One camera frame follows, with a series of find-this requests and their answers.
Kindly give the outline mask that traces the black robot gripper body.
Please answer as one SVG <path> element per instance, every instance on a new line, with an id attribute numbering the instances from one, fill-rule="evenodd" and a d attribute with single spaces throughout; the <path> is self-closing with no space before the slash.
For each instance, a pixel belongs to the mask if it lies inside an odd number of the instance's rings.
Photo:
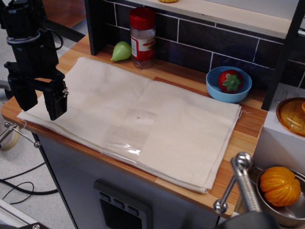
<path id="1" fill-rule="evenodd" d="M 21 93 L 22 89 L 65 93 L 64 74 L 56 69 L 57 50 L 61 47 L 55 46 L 52 31 L 39 30 L 26 38 L 7 37 L 6 42 L 16 59 L 4 65 L 9 71 L 13 94 Z"/>

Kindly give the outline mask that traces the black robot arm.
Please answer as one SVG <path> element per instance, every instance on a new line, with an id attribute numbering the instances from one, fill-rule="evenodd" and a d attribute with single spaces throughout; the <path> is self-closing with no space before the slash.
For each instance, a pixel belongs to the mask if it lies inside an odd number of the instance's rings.
<path id="1" fill-rule="evenodd" d="M 6 62 L 8 83 L 20 108 L 28 111 L 43 92 L 51 120 L 67 111 L 65 75 L 57 70 L 57 47 L 52 31 L 45 29 L 46 14 L 40 0 L 12 0 L 0 3 L 0 27 L 7 32 L 15 62 Z"/>

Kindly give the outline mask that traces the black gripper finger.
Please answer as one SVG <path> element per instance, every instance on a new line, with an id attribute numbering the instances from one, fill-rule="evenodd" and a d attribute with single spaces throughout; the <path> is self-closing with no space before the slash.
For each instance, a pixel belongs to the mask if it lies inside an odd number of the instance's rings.
<path id="1" fill-rule="evenodd" d="M 45 105 L 52 121 L 67 112 L 68 88 L 65 81 L 51 81 L 43 91 Z"/>
<path id="2" fill-rule="evenodd" d="M 28 111 L 38 103 L 33 80 L 8 76 L 10 89 L 23 111 Z"/>

